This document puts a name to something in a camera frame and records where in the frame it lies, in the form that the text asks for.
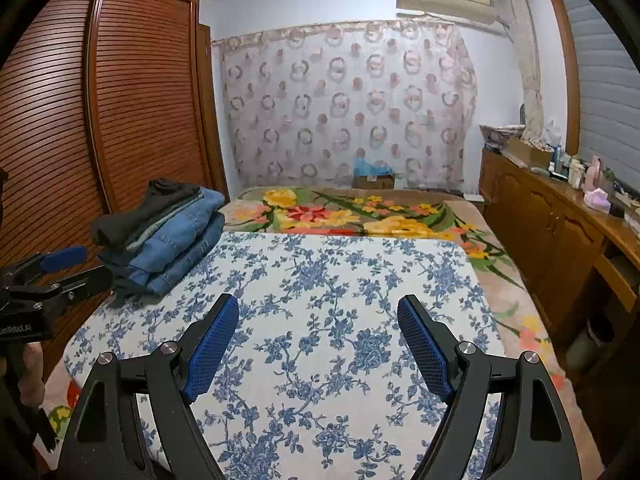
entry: white wall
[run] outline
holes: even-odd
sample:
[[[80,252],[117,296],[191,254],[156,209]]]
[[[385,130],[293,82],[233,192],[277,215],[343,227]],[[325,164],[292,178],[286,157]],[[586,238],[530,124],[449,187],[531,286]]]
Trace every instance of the white wall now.
[[[216,40],[272,28],[349,20],[393,20],[396,0],[201,0],[200,22]],[[462,36],[478,75],[478,105],[466,135],[465,191],[476,192],[482,135],[478,124],[514,124],[522,104],[522,81],[515,50],[499,25],[495,32],[463,27]],[[214,59],[214,92],[229,193],[241,190],[231,153],[223,106],[223,83]]]
[[[558,20],[551,0],[527,0],[538,43],[545,125],[553,120],[566,141],[566,73]]]

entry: mattress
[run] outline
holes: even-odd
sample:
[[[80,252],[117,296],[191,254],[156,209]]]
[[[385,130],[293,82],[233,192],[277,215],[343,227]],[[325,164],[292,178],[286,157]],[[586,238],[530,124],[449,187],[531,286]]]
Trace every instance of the mattress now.
[[[241,319],[209,393],[192,404],[230,479],[408,479],[445,406],[424,385],[396,306],[415,294],[432,317],[504,355],[465,250],[446,240],[225,232],[158,304],[101,305],[65,350],[82,385],[98,355],[151,352],[180,337],[217,296]],[[482,472],[499,396],[487,400],[467,478]],[[152,457],[167,466],[147,396]]]
[[[504,352],[537,352],[558,390],[576,441],[582,477],[602,472],[600,454],[522,277],[476,206],[449,194],[414,190],[255,188],[226,205],[225,229],[317,235],[446,240],[465,251],[488,311],[478,319],[497,327]]]

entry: potted plant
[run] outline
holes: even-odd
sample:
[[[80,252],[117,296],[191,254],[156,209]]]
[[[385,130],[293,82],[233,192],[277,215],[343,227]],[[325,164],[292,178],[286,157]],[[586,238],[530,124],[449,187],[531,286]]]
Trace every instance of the potted plant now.
[[[614,196],[614,186],[613,184],[616,181],[616,174],[613,172],[611,168],[606,168],[602,171],[600,175],[600,189],[607,193],[609,197],[609,201]]]

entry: cardboard box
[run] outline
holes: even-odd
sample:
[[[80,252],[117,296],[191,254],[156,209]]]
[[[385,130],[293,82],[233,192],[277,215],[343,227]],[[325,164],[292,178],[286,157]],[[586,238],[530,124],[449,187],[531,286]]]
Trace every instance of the cardboard box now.
[[[396,185],[395,175],[356,176],[353,175],[355,189],[393,189]]]
[[[530,168],[537,166],[545,170],[549,167],[551,158],[554,156],[552,152],[543,152],[516,137],[511,137],[507,141],[507,147],[504,148],[503,151],[519,158]]]

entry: shelf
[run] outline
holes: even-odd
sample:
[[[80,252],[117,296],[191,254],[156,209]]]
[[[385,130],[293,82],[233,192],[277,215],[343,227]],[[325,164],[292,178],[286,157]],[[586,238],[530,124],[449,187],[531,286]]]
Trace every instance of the shelf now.
[[[627,279],[623,276],[623,273],[620,272],[618,266],[616,266],[612,260],[609,260],[604,254],[601,254],[596,259],[595,267],[609,284],[613,293],[625,307],[625,310],[627,312],[631,312],[634,309],[638,295]]]

